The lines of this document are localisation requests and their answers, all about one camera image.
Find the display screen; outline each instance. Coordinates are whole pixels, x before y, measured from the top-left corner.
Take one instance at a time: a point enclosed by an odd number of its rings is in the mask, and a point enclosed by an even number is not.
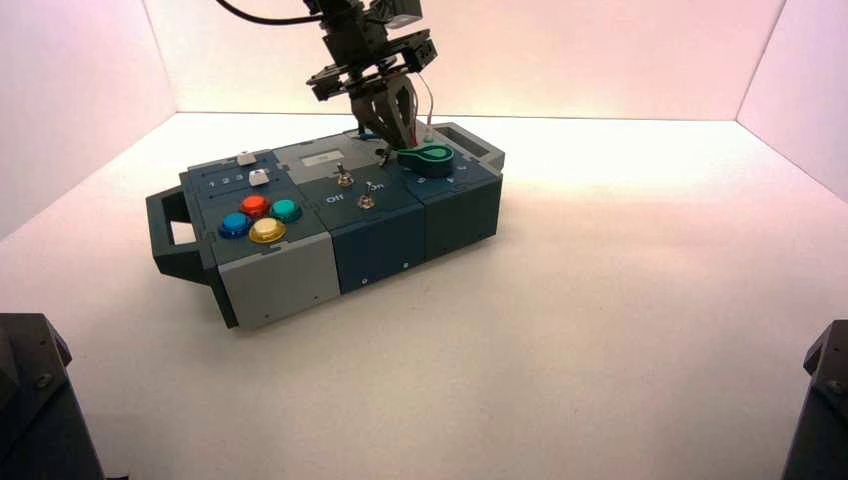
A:
[[[329,152],[319,153],[318,155],[312,155],[311,157],[304,157],[300,160],[307,167],[314,167],[315,165],[332,162],[334,160],[341,160],[343,158],[344,154],[341,150],[331,150]]]
[[[459,133],[450,127],[436,127],[436,131],[448,138],[448,140],[468,150],[472,155],[484,157],[489,154],[489,151],[474,143],[470,138]]]

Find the white wall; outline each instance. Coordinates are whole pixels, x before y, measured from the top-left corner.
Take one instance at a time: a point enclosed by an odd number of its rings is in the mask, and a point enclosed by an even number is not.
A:
[[[316,25],[263,27],[213,0],[145,0],[181,111],[347,112],[306,79]],[[233,0],[302,16],[300,0]],[[733,119],[782,0],[423,0],[443,114]]]
[[[0,65],[0,238],[175,109],[141,0],[0,2]]]
[[[787,2],[739,121],[848,201],[848,2]]]

